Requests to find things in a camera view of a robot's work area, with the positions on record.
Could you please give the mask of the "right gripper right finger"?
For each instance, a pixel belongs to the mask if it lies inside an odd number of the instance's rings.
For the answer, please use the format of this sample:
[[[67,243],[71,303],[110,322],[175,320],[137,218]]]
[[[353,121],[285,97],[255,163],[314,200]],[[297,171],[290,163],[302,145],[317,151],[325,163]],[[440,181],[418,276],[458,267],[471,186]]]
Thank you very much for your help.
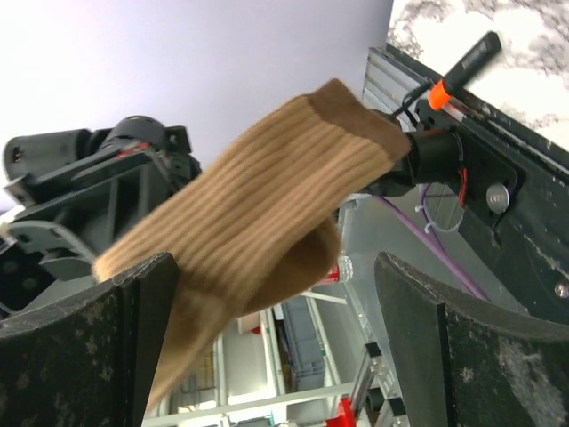
[[[566,426],[568,327],[381,253],[375,284],[412,426]]]

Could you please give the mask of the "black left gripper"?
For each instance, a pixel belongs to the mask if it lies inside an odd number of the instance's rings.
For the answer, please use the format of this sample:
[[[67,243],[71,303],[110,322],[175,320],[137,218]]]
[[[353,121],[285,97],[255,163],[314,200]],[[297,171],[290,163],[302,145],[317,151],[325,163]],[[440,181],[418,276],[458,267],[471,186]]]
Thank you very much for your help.
[[[91,286],[94,260],[200,172],[187,129],[145,116],[15,137],[3,163],[4,189],[20,204],[1,227],[4,311]]]

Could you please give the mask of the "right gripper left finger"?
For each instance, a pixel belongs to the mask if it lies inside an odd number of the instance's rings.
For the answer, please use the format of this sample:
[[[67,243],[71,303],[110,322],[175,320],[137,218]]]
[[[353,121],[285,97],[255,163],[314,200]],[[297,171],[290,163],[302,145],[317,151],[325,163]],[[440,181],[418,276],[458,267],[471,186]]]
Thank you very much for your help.
[[[171,254],[1,323],[3,426],[139,426],[180,272]]]

